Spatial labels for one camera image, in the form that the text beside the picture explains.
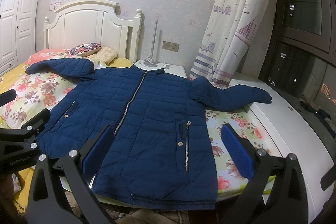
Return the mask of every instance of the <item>blue jacket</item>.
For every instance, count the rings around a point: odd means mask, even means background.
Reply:
[[[214,208],[217,174],[205,105],[229,111],[272,100],[258,88],[221,90],[203,77],[190,81],[164,69],[94,70],[86,59],[41,61],[26,73],[51,70],[81,82],[51,110],[37,137],[40,150],[64,156],[109,125],[100,142],[107,150],[88,154],[84,178],[94,193],[154,209]]]

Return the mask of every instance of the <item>jacket collar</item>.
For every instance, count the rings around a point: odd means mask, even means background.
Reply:
[[[131,67],[131,70],[135,71],[135,72],[140,72],[140,73],[144,73],[145,71],[147,71],[148,74],[151,75],[161,75],[166,73],[165,69],[154,69],[154,70],[143,70],[143,69],[139,69],[136,65],[133,65]]]

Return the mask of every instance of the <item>switch plate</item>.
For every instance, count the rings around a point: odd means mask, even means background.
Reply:
[[[179,51],[179,47],[180,44],[174,43],[174,42],[168,42],[168,41],[164,41],[162,43],[162,48],[164,50],[169,50],[169,51],[173,51],[173,52],[178,52]]]

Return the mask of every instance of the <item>white headboard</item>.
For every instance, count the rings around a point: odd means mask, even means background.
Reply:
[[[125,20],[117,17],[116,6],[118,3],[108,0],[78,0],[59,7],[54,22],[49,24],[45,18],[44,48],[70,49],[99,43],[115,50],[118,57],[136,62],[142,10],[136,11],[134,20]]]

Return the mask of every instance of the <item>metal screw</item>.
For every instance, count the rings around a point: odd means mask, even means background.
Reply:
[[[45,154],[42,154],[39,156],[40,161],[44,161],[47,156]]]
[[[293,153],[290,153],[288,156],[291,160],[296,160],[297,159],[296,155],[293,154]]]
[[[70,152],[69,152],[69,156],[70,157],[75,157],[75,156],[77,156],[77,154],[78,154],[78,152],[77,152],[77,150],[71,150]]]
[[[262,149],[262,148],[261,148],[261,149],[258,149],[258,150],[257,150],[257,153],[258,153],[259,156],[262,156],[262,157],[263,157],[263,156],[266,155],[267,152],[266,152],[265,149]]]

